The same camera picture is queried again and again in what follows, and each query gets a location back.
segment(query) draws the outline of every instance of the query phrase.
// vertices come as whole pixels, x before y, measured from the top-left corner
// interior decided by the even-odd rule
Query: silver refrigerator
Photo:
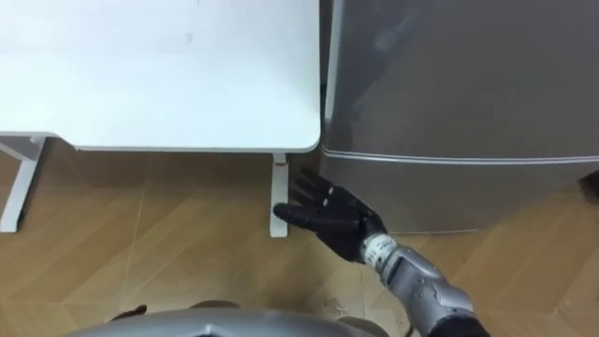
[[[321,169],[391,231],[489,226],[599,169],[599,1],[336,0],[331,18]]]

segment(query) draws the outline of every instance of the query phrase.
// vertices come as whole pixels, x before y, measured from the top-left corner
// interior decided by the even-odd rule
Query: silver robotic arm
[[[414,249],[387,235],[379,215],[343,187],[302,170],[293,197],[273,212],[296,227],[313,231],[338,256],[374,268],[405,307],[421,336],[484,337],[468,295]]]
[[[361,254],[364,262],[381,276],[383,285],[400,300],[421,336],[429,336],[443,322],[455,319],[480,326],[468,295],[452,286],[435,265],[414,249],[381,233],[364,241]]]

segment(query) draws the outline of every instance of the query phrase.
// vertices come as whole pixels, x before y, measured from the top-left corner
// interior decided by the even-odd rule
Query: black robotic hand
[[[360,249],[374,233],[387,233],[381,218],[346,189],[303,169],[291,197],[299,205],[277,204],[276,216],[290,225],[316,233],[342,258],[363,263]]]

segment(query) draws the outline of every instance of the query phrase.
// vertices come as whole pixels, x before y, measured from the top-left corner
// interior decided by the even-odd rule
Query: desk frame
[[[24,212],[23,206],[36,174],[37,163],[44,147],[44,137],[0,136],[0,150],[21,161],[19,172],[10,189],[7,204],[0,220],[0,232],[14,233]],[[288,201],[289,161],[286,154],[272,154],[272,185],[270,188],[270,209]],[[270,212],[270,236],[287,236],[287,223]]]

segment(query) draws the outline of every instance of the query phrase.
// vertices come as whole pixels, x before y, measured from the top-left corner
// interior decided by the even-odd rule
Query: laminate floor
[[[3,205],[15,171],[1,156]],[[0,336],[58,336],[142,303],[155,312],[214,299],[366,317],[402,335],[404,311],[372,271],[302,230],[269,237],[269,193],[268,155],[86,153],[51,141],[22,229],[0,235]],[[478,232],[398,240],[471,294],[493,336],[599,333],[599,206],[574,186]]]

